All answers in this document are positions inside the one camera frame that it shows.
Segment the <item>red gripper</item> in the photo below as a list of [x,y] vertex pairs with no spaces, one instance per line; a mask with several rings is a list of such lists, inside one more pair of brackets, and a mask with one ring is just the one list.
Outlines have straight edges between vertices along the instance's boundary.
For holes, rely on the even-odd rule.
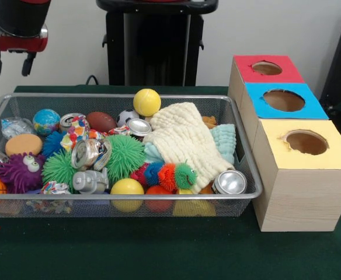
[[[43,25],[41,31],[36,37],[17,37],[5,33],[0,29],[0,51],[20,51],[27,52],[27,57],[22,66],[22,76],[29,76],[32,70],[33,61],[37,52],[42,52],[48,43],[48,29],[46,24]],[[2,61],[0,52],[0,75],[2,71]]]

